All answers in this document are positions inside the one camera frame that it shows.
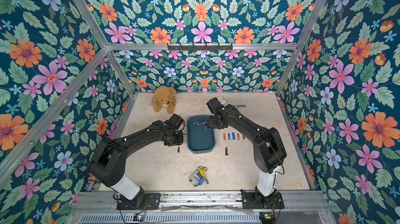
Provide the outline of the teal plastic storage box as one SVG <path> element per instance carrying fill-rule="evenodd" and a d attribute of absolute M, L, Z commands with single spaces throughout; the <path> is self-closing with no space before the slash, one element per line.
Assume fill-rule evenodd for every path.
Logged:
<path fill-rule="evenodd" d="M 215 133 L 209 126 L 197 126 L 194 123 L 209 123 L 208 115 L 197 115 L 187 121 L 187 146 L 194 154 L 204 154 L 211 152 L 216 144 Z"/>

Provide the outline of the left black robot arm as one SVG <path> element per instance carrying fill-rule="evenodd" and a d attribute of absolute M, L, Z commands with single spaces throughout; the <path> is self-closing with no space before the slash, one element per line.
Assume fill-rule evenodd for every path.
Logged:
<path fill-rule="evenodd" d="M 155 121 L 131 135 L 103 139 L 88 163 L 89 173 L 119 193 L 123 200 L 140 205 L 144 201 L 144 190 L 126 175 L 127 159 L 155 142 L 161 141 L 165 146 L 182 145 L 183 133 L 180 127 L 183 123 L 183 118 L 173 114 L 169 120 Z"/>

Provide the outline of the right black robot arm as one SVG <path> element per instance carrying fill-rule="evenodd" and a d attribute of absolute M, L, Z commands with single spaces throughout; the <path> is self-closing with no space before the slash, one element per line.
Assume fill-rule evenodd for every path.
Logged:
<path fill-rule="evenodd" d="M 279 131 L 275 128 L 267 129 L 247 117 L 237 107 L 223 105 L 217 98 L 207 102 L 211 112 L 209 126 L 214 129 L 232 127 L 242 133 L 253 145 L 254 162 L 260 170 L 258 184 L 255 188 L 256 196 L 266 200 L 275 192 L 276 175 L 283 169 L 287 153 Z"/>

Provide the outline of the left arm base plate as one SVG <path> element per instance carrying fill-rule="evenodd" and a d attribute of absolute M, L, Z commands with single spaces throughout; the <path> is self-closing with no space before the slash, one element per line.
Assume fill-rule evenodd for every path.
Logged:
<path fill-rule="evenodd" d="M 120 195 L 117 210 L 155 210 L 159 208 L 160 198 L 160 193 L 139 193 L 133 200 Z"/>

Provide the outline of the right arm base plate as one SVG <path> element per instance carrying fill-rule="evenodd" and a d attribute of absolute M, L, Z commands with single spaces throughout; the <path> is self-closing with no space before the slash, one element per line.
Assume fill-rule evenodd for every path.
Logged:
<path fill-rule="evenodd" d="M 284 209 L 282 194 L 273 189 L 269 196 L 263 196 L 257 189 L 255 191 L 241 190 L 242 206 L 244 209 Z"/>

